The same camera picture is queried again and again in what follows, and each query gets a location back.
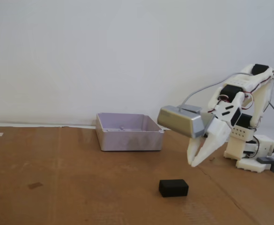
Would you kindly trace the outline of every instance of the stain on cardboard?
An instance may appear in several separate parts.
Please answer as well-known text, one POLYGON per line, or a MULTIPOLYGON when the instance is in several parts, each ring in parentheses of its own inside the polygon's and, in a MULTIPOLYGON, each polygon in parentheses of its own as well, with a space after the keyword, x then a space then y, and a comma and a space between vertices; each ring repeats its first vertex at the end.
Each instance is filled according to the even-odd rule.
POLYGON ((38 188, 38 187, 41 187, 41 186, 43 186, 43 184, 42 183, 40 183, 40 182, 37 182, 37 183, 33 183, 33 184, 29 184, 28 185, 28 187, 29 187, 29 189, 35 189, 35 188, 38 188))

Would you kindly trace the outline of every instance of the white plastic box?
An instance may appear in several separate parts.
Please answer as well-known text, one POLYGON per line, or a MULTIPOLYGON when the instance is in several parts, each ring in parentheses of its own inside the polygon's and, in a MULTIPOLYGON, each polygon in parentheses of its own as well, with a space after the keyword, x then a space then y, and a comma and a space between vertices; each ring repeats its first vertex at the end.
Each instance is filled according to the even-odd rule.
POLYGON ((99 113, 96 133, 102 151, 157 151, 164 131, 143 114, 99 113))

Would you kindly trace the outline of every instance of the cardboard seam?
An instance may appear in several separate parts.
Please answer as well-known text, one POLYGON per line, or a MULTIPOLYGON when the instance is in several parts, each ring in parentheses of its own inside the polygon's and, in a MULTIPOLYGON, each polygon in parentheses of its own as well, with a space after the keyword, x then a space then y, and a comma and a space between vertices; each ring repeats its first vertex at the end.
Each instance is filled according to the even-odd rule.
POLYGON ((260 225, 260 223, 252 216, 250 215, 239 203, 223 188, 220 184, 218 184, 209 174, 205 173, 203 169, 198 166, 198 168, 203 172, 204 175, 208 176, 209 179, 217 185, 217 187, 234 203, 234 205, 243 212, 252 222, 254 222, 257 225, 260 225))
POLYGON ((58 143, 57 148, 54 152, 54 159, 52 168, 54 170, 53 178, 52 178, 52 194, 50 199, 50 206, 49 206, 49 224, 54 225, 56 224, 57 219, 57 190, 58 190, 58 179, 59 179, 59 171, 60 171, 60 163, 59 163, 59 152, 61 148, 61 127, 58 127, 58 143))

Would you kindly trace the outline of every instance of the black block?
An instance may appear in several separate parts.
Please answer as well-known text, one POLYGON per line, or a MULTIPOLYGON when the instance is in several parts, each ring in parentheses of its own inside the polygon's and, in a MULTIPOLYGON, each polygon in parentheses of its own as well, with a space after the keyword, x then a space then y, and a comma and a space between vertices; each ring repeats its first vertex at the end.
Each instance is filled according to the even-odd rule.
POLYGON ((187 196, 189 186, 183 179, 160 180, 159 191, 163 197, 187 196))

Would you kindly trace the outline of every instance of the table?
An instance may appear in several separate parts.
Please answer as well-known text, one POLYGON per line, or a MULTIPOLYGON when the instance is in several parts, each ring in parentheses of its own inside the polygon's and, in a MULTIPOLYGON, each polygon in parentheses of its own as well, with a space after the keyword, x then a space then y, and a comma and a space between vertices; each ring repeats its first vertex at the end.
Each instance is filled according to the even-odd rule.
POLYGON ((274 174, 237 169, 225 146, 192 168, 172 131, 160 152, 102 152, 93 129, 0 133, 0 225, 274 225, 274 174), (188 196, 163 198, 166 179, 184 179, 188 196))

